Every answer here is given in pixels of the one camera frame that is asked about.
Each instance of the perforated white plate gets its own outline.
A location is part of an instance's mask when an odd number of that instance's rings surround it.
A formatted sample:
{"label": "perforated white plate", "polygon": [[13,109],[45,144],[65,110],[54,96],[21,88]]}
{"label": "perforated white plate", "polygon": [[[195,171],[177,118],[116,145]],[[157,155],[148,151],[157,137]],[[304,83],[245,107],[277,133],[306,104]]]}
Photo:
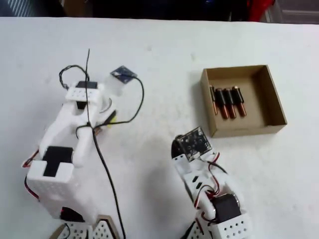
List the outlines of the perforated white plate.
{"label": "perforated white plate", "polygon": [[70,235],[69,230],[67,227],[64,227],[63,231],[59,235],[57,239],[85,239],[87,234],[87,227],[85,226],[76,226],[73,223],[68,224],[70,228]]}

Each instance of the black wire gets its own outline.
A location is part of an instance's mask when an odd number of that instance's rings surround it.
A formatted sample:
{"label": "black wire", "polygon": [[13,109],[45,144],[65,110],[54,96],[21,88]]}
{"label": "black wire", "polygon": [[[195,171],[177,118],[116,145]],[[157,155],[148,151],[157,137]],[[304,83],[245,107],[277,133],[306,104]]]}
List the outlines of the black wire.
{"label": "black wire", "polygon": [[90,57],[90,48],[88,51],[88,56],[86,58],[86,65],[85,65],[85,81],[90,81],[90,78],[88,78],[88,63],[89,63],[89,57]]}
{"label": "black wire", "polygon": [[115,187],[114,187],[114,184],[113,184],[113,180],[112,180],[109,168],[107,167],[107,165],[105,163],[105,160],[104,160],[104,157],[103,157],[103,155],[102,155],[102,153],[100,151],[100,147],[98,145],[94,130],[96,128],[100,127],[100,126],[105,126],[105,125],[109,125],[109,124],[120,124],[120,123],[129,123],[129,122],[131,122],[136,117],[136,115],[139,113],[139,111],[140,111],[140,109],[142,107],[142,104],[143,104],[143,101],[144,101],[144,87],[143,87],[143,83],[141,82],[141,80],[138,79],[137,77],[122,74],[123,76],[127,76],[127,77],[131,77],[131,78],[137,79],[140,82],[141,86],[142,86],[142,100],[141,100],[141,103],[140,103],[140,106],[139,106],[137,112],[135,113],[135,115],[130,120],[121,121],[121,122],[115,122],[115,123],[104,123],[104,124],[101,124],[101,125],[98,125],[98,126],[92,128],[92,125],[90,123],[89,101],[88,101],[88,92],[87,92],[88,81],[90,81],[90,77],[89,77],[89,75],[87,73],[89,56],[90,56],[90,49],[88,51],[88,56],[87,56],[87,59],[86,59],[86,69],[85,69],[85,71],[84,71],[84,69],[82,67],[80,67],[78,65],[70,65],[70,66],[67,66],[64,69],[62,69],[60,71],[60,73],[59,73],[60,83],[61,83],[63,88],[65,88],[67,90],[69,89],[69,87],[66,84],[63,83],[62,74],[63,74],[64,71],[66,71],[66,70],[68,70],[68,69],[70,69],[72,67],[77,67],[77,68],[81,69],[84,72],[84,74],[85,74],[85,94],[86,94],[86,106],[87,106],[86,109],[87,109],[87,114],[88,114],[88,122],[85,125],[78,126],[76,128],[76,130],[75,130],[75,134],[76,134],[76,136],[78,138],[77,131],[78,131],[78,129],[80,129],[82,127],[90,127],[92,129],[92,136],[93,136],[94,144],[95,144],[96,150],[97,150],[97,152],[99,154],[99,157],[101,159],[101,162],[102,162],[102,164],[103,164],[103,166],[105,168],[105,171],[106,171],[106,173],[108,175],[108,178],[109,178],[109,181],[110,181],[110,184],[111,184],[111,187],[112,187],[114,199],[115,199],[116,210],[117,210],[117,213],[118,213],[118,217],[119,217],[119,221],[120,221],[120,225],[121,225],[121,230],[122,230],[124,239],[126,239],[125,229],[124,229],[123,222],[122,222],[122,217],[121,217],[121,213],[120,213],[120,207],[119,207],[119,203],[118,203],[118,198],[117,198],[117,194],[116,194],[116,191],[115,191]]}
{"label": "black wire", "polygon": [[122,124],[122,123],[130,123],[132,120],[135,119],[135,117],[138,115],[138,113],[140,112],[140,109],[143,105],[143,102],[144,102],[144,86],[143,86],[143,83],[142,81],[136,77],[136,76],[131,76],[131,75],[125,75],[125,74],[121,74],[121,76],[126,76],[126,77],[130,77],[130,78],[133,78],[133,79],[136,79],[138,80],[138,82],[140,83],[141,85],[141,88],[142,88],[142,99],[141,99],[141,102],[140,102],[140,105],[138,107],[138,110],[136,111],[136,113],[133,115],[132,118],[130,118],[129,120],[125,120],[125,121],[118,121],[118,122],[105,122],[105,123],[102,123],[102,124],[98,124],[97,126],[94,127],[95,128],[98,128],[98,127],[101,127],[101,126],[107,126],[107,125],[112,125],[112,124]]}
{"label": "black wire", "polygon": [[69,233],[68,233],[68,235],[67,235],[65,238],[63,238],[63,239],[68,239],[69,236],[71,235],[71,230],[70,230],[70,227],[69,227],[69,225],[68,225],[67,223],[65,223],[64,225],[66,226],[66,228],[68,228]]}
{"label": "black wire", "polygon": [[[88,57],[87,57],[87,64],[88,65],[88,60],[89,60],[89,55],[90,55],[90,49],[88,51]],[[86,94],[86,110],[87,110],[87,113],[88,113],[88,123],[87,123],[87,126],[91,127],[91,123],[90,123],[90,118],[89,118],[89,101],[88,101],[88,92],[87,92],[87,83],[88,83],[88,74],[87,74],[87,71],[85,72],[85,75],[86,75],[86,79],[85,79],[85,94]],[[118,213],[118,217],[119,217],[119,221],[120,221],[120,225],[121,225],[121,230],[122,230],[122,233],[123,233],[123,237],[124,239],[126,239],[126,234],[125,234],[125,229],[124,229],[124,226],[123,226],[123,222],[122,222],[122,217],[121,217],[121,213],[120,213],[120,207],[119,207],[119,202],[118,202],[118,197],[117,197],[117,194],[116,194],[116,191],[115,191],[115,187],[114,187],[114,184],[113,184],[113,180],[112,180],[112,177],[111,177],[111,174],[110,174],[110,171],[109,171],[109,168],[108,166],[106,165],[105,163],[105,160],[104,160],[104,157],[103,157],[103,154],[101,153],[100,151],[100,147],[99,147],[99,144],[97,142],[97,139],[96,139],[96,135],[95,135],[95,131],[94,131],[94,128],[92,128],[92,136],[93,136],[93,140],[94,140],[94,144],[95,144],[95,147],[96,147],[96,150],[99,154],[99,157],[101,159],[101,162],[105,168],[105,171],[108,175],[108,178],[109,178],[109,181],[110,181],[110,184],[111,184],[111,187],[112,187],[112,191],[113,191],[113,195],[114,195],[114,200],[115,200],[115,204],[116,204],[116,210],[117,210],[117,213]]]}
{"label": "black wire", "polygon": [[64,83],[63,83],[62,75],[63,75],[63,73],[64,73],[65,71],[67,71],[67,70],[69,70],[69,69],[71,69],[71,68],[73,68],[73,67],[79,68],[81,71],[83,71],[83,73],[85,74],[85,77],[86,77],[87,81],[90,81],[90,76],[88,75],[88,73],[87,73],[81,66],[79,66],[79,65],[70,65],[70,66],[67,66],[67,67],[63,68],[63,69],[60,71],[60,73],[59,73],[60,83],[61,83],[62,87],[65,88],[66,90],[69,89],[69,86],[68,86],[67,84],[64,84]]}
{"label": "black wire", "polygon": [[119,221],[120,221],[120,225],[121,225],[121,230],[122,230],[122,234],[123,234],[123,238],[125,239],[126,238],[126,234],[125,234],[125,230],[124,230],[124,226],[123,226],[123,222],[122,222],[122,217],[121,217],[121,213],[120,213],[120,207],[119,207],[119,202],[118,202],[118,197],[116,195],[116,191],[115,191],[115,187],[114,187],[114,184],[113,184],[113,180],[112,180],[112,177],[111,177],[111,174],[110,174],[110,171],[109,171],[109,168],[108,166],[106,165],[105,163],[105,160],[104,160],[104,157],[100,151],[100,147],[98,145],[98,142],[97,142],[97,139],[96,139],[96,135],[95,135],[95,132],[94,132],[94,129],[92,130],[92,135],[93,135],[93,140],[94,140],[94,144],[95,144],[95,147],[96,147],[96,150],[98,151],[98,154],[100,156],[100,159],[102,161],[102,164],[105,168],[105,171],[109,177],[109,180],[110,180],[110,184],[111,184],[111,187],[112,187],[112,191],[113,191],[113,195],[114,195],[114,200],[115,200],[115,204],[116,204],[116,211],[118,213],[118,217],[119,217]]}
{"label": "black wire", "polygon": [[227,171],[222,167],[222,166],[219,166],[217,163],[212,163],[212,162],[209,162],[210,165],[213,165],[217,168],[219,168],[221,171],[223,171],[224,173],[227,173]]}

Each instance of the white surface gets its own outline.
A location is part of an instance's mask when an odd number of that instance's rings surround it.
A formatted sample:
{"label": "white surface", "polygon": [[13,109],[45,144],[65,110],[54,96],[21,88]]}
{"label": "white surface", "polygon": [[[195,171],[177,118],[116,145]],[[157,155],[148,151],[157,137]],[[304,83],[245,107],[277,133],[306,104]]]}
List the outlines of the white surface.
{"label": "white surface", "polygon": [[[128,238],[176,239],[188,228],[195,211],[169,160],[171,141],[199,124],[207,130],[198,85],[204,67],[256,64],[269,65],[288,125],[276,135],[211,142],[221,152],[220,164],[242,186],[256,238],[318,237],[319,26],[1,18],[0,32],[2,238],[48,238],[59,225],[23,188],[26,170],[20,165],[64,101],[59,71],[84,66],[89,47],[92,80],[107,77],[110,84],[109,72],[125,65],[145,85],[138,117],[98,135]],[[64,77],[66,83],[84,79],[77,70]],[[120,93],[114,98],[118,120],[135,112],[141,90],[133,81]],[[121,233],[95,151],[88,161],[95,201]]]}

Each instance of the white robot part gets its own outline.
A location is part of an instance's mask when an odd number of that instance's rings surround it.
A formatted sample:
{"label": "white robot part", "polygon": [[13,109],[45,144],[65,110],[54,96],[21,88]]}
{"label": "white robot part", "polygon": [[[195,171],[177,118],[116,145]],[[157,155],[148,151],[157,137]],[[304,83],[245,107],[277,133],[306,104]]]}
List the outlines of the white robot part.
{"label": "white robot part", "polygon": [[[99,83],[97,89],[87,89],[89,117],[91,126],[103,123],[114,111],[115,106],[105,94],[104,85]],[[87,106],[78,114],[77,102],[86,102],[85,88],[76,88],[72,86],[66,94],[66,102],[63,104],[56,120],[47,129],[39,146],[41,158],[45,155],[47,148],[50,145],[58,145],[59,142],[67,135],[75,132],[76,128],[85,125],[88,122]],[[93,140],[92,130],[89,127],[79,128],[77,131],[79,140],[74,150],[72,163],[75,167],[82,167],[84,159],[87,158],[87,153],[90,151]]]}
{"label": "white robot part", "polygon": [[[193,200],[197,209],[194,224],[185,239],[244,239],[252,235],[250,217],[245,210],[245,203],[235,181],[217,167],[211,167],[208,163],[215,159],[213,150],[198,156],[189,162],[185,154],[172,159],[174,166],[181,176],[186,190]],[[219,193],[215,198],[228,198],[236,200],[235,207],[240,209],[239,215],[219,222],[217,210],[208,197],[207,190],[216,191],[217,184]]]}
{"label": "white robot part", "polygon": [[[28,187],[53,218],[86,225],[96,222],[98,212],[90,194],[82,187],[77,170],[83,166],[93,146],[92,128],[77,130],[75,149],[64,147],[61,141],[68,134],[74,134],[77,127],[87,124],[87,100],[92,127],[115,115],[115,106],[106,96],[104,85],[94,84],[95,89],[87,88],[88,99],[85,88],[72,86],[68,89],[66,102],[40,142],[41,159],[32,162],[26,177]],[[79,109],[79,102],[84,103],[83,109]]]}

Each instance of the cardboard box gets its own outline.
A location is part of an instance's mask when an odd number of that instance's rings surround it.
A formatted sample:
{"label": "cardboard box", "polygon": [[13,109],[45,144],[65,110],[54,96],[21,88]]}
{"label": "cardboard box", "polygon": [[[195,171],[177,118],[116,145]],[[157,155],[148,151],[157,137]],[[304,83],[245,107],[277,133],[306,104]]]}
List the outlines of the cardboard box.
{"label": "cardboard box", "polygon": [[[210,85],[215,89],[238,86],[245,101],[247,116],[240,117],[237,107],[236,119],[223,119],[219,109],[218,115],[215,115]],[[276,133],[287,124],[266,65],[204,69],[201,87],[212,137]]]}

